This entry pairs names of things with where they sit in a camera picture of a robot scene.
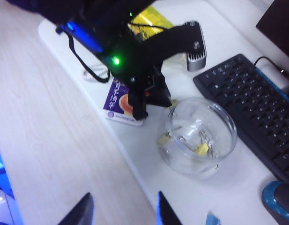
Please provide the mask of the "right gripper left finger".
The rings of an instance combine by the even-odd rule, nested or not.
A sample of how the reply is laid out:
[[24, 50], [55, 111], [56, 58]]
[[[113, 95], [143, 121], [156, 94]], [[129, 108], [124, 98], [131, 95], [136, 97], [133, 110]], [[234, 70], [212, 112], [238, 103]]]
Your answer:
[[91, 225], [95, 212], [94, 198], [86, 193], [58, 223], [59, 225]]

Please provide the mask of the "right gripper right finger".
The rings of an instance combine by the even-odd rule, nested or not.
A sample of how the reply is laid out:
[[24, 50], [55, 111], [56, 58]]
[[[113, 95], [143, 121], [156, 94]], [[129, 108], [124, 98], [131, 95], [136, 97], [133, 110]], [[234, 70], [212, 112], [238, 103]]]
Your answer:
[[156, 225], [181, 225], [179, 218], [175, 214], [171, 205], [167, 201], [162, 191], [158, 192], [156, 205]]

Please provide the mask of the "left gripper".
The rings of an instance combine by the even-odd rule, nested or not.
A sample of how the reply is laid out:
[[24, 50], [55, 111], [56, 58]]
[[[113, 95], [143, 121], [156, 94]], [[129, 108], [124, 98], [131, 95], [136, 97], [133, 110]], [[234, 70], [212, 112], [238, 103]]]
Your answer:
[[140, 75], [134, 76], [134, 82], [127, 84], [129, 88], [128, 104], [132, 107], [132, 115], [136, 120], [148, 117], [146, 106], [137, 94], [146, 94], [146, 103], [161, 107], [172, 106], [171, 95], [167, 91], [162, 65], [156, 65]]

